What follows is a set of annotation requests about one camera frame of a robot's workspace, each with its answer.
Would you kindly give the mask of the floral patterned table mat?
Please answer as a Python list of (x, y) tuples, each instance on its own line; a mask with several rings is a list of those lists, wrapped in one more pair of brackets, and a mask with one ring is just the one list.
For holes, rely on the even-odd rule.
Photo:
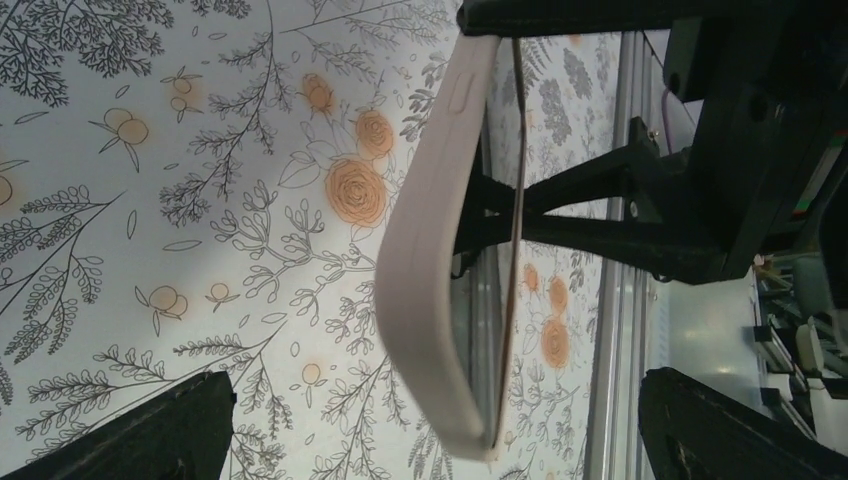
[(226, 479), (580, 479), (601, 262), (525, 244), (488, 464), (382, 348), (374, 269), (454, 1), (1, 5), (1, 469), (203, 370)]

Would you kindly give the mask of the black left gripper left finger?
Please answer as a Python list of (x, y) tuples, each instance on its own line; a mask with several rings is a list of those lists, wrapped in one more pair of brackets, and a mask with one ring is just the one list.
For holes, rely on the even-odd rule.
[(216, 480), (235, 404), (227, 373), (199, 373), (4, 478)]

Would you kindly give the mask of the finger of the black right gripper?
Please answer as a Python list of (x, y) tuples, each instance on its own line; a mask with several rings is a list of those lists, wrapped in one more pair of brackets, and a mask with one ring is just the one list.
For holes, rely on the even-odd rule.
[(531, 215), (515, 233), (510, 216), (485, 216), (462, 220), (451, 246), (457, 254), (512, 240), (589, 252), (690, 285), (723, 279), (719, 245), (689, 226)]

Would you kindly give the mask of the beige phone case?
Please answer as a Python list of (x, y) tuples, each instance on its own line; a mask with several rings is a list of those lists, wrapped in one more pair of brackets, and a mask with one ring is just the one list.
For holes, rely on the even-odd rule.
[(456, 39), (375, 273), (376, 320), (389, 359), (443, 449), (482, 462), (494, 458), (495, 447), (454, 344), (450, 271), (500, 42)]

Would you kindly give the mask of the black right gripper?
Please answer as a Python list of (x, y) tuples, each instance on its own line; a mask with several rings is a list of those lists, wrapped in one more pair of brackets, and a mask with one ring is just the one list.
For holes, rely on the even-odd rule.
[[(624, 146), (526, 187), (526, 214), (693, 227), (725, 281), (847, 210), (843, 1), (466, 1), (457, 22), (513, 39), (666, 29), (665, 84), (702, 102), (689, 147), (662, 154), (634, 117)], [(511, 214), (515, 193), (476, 165), (461, 217)]]

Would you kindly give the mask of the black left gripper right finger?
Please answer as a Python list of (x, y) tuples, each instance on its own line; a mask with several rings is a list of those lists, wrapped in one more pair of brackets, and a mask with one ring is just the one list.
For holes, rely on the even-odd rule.
[(845, 479), (847, 457), (671, 367), (641, 380), (638, 426), (657, 479)]

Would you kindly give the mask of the aluminium front rail frame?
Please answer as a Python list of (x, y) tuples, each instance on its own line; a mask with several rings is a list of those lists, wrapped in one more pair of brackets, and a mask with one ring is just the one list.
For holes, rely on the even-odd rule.
[[(652, 106), (653, 54), (645, 35), (621, 36), (613, 145), (627, 143), (629, 121)], [(638, 430), (645, 371), (646, 274), (606, 259), (601, 276), (583, 477), (641, 479), (646, 468)]]

